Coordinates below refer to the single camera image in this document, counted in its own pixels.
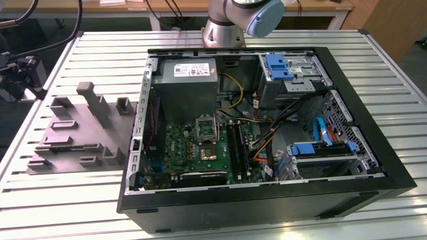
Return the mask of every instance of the yellow wire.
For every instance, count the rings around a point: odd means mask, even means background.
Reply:
[[[238,82],[238,80],[236,80],[232,76],[230,76],[227,73],[219,73],[218,75],[224,75],[227,78],[230,78],[231,80],[234,80],[235,84],[238,84],[239,89],[240,89],[240,98],[239,98],[239,101],[238,101],[234,105],[231,105],[231,106],[226,106],[226,107],[219,107],[219,108],[216,108],[218,110],[232,109],[235,106],[238,106],[238,104],[239,104],[239,103],[242,102],[242,100],[243,100],[243,87],[242,87],[240,83]]]

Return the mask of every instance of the blue plastic clip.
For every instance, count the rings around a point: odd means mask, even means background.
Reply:
[[[315,148],[314,145],[311,143],[299,143],[295,144],[299,154],[315,154]]]
[[[319,117],[319,116],[314,119],[314,122],[313,122],[313,135],[314,135],[314,140],[315,140],[315,141],[321,141],[318,124],[321,125],[321,131],[322,131],[323,141],[326,142],[326,145],[327,145],[327,146],[333,146],[333,142],[331,142],[330,137],[329,137],[329,131],[327,131],[326,121],[325,121],[323,118]]]
[[[355,144],[353,141],[350,141],[350,142],[347,142],[347,145],[349,145],[350,151],[351,151],[353,153],[355,153],[357,150],[358,150],[357,144]]]
[[[271,80],[294,80],[294,74],[289,69],[289,61],[281,54],[266,55],[266,66],[271,73]]]
[[[291,146],[293,155],[297,156],[299,154],[299,149],[295,145]]]

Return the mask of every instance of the label sticker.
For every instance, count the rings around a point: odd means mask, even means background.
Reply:
[[[299,67],[291,67],[291,72],[293,73],[302,73],[302,69]]]
[[[258,101],[256,99],[254,100],[254,108],[259,109],[260,107],[260,101]]]
[[[208,63],[176,64],[174,67],[174,77],[202,77],[210,76]]]
[[[266,165],[265,172],[269,174],[270,177],[274,176],[274,170],[270,168],[270,166]]]
[[[282,157],[283,156],[283,151],[281,151],[279,149],[278,149],[278,151],[275,152],[275,157],[278,158],[278,157]]]
[[[127,10],[128,11],[147,11],[147,8],[146,7],[130,7]]]
[[[335,8],[335,10],[351,10],[353,8],[350,6],[339,6]]]

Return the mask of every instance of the wooden table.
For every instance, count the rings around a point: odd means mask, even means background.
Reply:
[[[2,18],[18,18],[28,9],[32,0],[0,0],[4,3]],[[184,17],[207,17],[208,0],[175,0]],[[164,0],[150,0],[152,9],[159,17],[174,17],[174,13]],[[303,17],[334,17],[329,29],[342,27],[349,11],[354,9],[350,0],[342,3],[330,0],[301,0]],[[75,18],[78,0],[40,0],[32,18]],[[283,16],[295,17],[299,12],[298,3],[285,9]],[[154,31],[160,30],[160,23],[150,12],[146,2],[127,2],[126,5],[100,7],[98,1],[84,3],[84,18],[127,18],[147,17]]]

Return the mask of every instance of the wall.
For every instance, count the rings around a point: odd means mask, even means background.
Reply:
[[[350,0],[342,29],[367,29],[398,62],[427,30],[427,0]]]

